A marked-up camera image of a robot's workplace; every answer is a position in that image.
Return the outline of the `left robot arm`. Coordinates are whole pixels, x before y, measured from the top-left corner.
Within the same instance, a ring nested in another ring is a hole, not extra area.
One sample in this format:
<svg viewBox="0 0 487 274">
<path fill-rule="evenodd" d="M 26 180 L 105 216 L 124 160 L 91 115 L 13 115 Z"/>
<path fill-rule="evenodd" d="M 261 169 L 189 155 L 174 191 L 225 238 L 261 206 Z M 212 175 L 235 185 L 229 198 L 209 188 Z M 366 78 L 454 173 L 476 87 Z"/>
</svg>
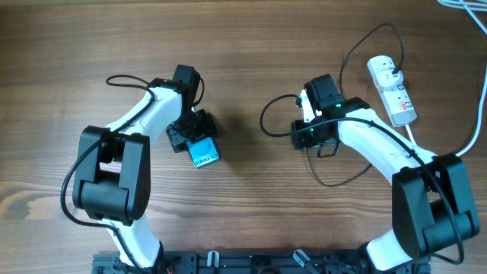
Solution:
<svg viewBox="0 0 487 274">
<path fill-rule="evenodd" d="M 127 114 L 81 133 L 77 160 L 62 185 L 62 210 L 76 224 L 110 232 L 118 250 L 94 256 L 94 273 L 191 273 L 195 256 L 166 254 L 145 210 L 151 193 L 150 150 L 162 135 L 174 152 L 189 152 L 196 168 L 220 158 L 214 120 L 196 109 L 205 84 L 192 66 L 178 65 L 170 79 L 138 78 L 133 86 L 145 96 Z M 88 214 L 87 223 L 67 208 L 70 183 L 73 204 Z"/>
</svg>

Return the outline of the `white charger adapter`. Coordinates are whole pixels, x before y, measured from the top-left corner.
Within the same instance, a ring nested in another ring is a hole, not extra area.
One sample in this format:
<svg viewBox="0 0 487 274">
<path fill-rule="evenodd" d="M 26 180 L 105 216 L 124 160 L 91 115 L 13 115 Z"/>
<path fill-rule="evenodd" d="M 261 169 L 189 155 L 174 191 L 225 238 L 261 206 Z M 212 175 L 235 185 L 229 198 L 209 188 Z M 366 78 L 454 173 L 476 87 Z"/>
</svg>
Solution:
<svg viewBox="0 0 487 274">
<path fill-rule="evenodd" d="M 374 84 L 379 92 L 392 91 L 398 84 L 403 83 L 403 73 L 398 71 L 393 74 L 393 70 L 378 72 L 374 78 Z"/>
</svg>

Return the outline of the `smartphone with teal screen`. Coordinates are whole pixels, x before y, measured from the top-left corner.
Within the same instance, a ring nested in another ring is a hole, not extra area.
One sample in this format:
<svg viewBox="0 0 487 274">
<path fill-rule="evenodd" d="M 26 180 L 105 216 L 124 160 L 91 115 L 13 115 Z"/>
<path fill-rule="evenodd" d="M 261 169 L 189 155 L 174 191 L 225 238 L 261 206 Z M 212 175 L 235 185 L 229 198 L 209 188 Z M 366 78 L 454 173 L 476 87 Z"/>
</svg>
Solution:
<svg viewBox="0 0 487 274">
<path fill-rule="evenodd" d="M 195 143 L 188 141 L 186 144 L 193 165 L 196 168 L 204 167 L 219 160 L 218 149 L 212 137 L 208 137 Z"/>
</svg>

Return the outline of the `white power strip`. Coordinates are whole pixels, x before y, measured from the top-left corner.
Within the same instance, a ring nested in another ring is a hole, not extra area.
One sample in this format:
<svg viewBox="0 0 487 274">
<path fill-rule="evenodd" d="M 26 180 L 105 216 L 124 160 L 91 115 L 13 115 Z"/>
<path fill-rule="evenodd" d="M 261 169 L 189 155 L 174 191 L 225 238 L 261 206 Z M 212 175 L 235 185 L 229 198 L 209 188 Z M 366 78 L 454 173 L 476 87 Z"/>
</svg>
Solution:
<svg viewBox="0 0 487 274">
<path fill-rule="evenodd" d="M 371 74 L 373 84 L 375 75 L 378 72 L 389 69 L 392 69 L 394 71 L 394 69 L 396 68 L 393 60 L 389 56 L 375 56 L 368 61 L 367 67 Z M 384 108 L 387 112 L 388 117 L 390 118 L 392 126 L 406 126 L 417 118 L 417 113 L 415 112 L 415 109 L 404 85 L 404 77 L 403 83 L 398 84 L 392 91 L 377 91 L 384 104 Z"/>
</svg>

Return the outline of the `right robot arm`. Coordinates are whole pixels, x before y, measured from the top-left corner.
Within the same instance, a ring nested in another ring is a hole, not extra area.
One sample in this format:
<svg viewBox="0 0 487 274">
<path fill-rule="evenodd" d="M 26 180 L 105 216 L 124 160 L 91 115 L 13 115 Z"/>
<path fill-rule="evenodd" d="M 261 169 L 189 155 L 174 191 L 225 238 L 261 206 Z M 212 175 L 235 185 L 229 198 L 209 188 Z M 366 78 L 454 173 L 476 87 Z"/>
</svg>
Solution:
<svg viewBox="0 0 487 274">
<path fill-rule="evenodd" d="M 347 146 L 374 166 L 392 186 L 392 228 L 365 245 L 376 272 L 391 272 L 477 236 L 480 221 L 466 166 L 455 154 L 436 155 L 412 144 L 384 123 L 358 97 L 346 100 L 330 75 L 304 85 L 296 100 L 303 119 L 291 124 L 297 149 Z"/>
</svg>

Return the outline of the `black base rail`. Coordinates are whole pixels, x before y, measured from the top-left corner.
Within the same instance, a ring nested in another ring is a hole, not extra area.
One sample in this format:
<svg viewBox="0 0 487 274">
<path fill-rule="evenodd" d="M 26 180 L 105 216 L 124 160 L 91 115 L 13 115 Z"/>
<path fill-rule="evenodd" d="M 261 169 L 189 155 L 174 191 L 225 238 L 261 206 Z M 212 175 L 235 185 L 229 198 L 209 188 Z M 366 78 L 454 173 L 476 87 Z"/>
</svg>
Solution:
<svg viewBox="0 0 487 274">
<path fill-rule="evenodd" d="M 360 250 L 294 253 L 166 252 L 162 264 L 146 273 L 376 273 Z"/>
</svg>

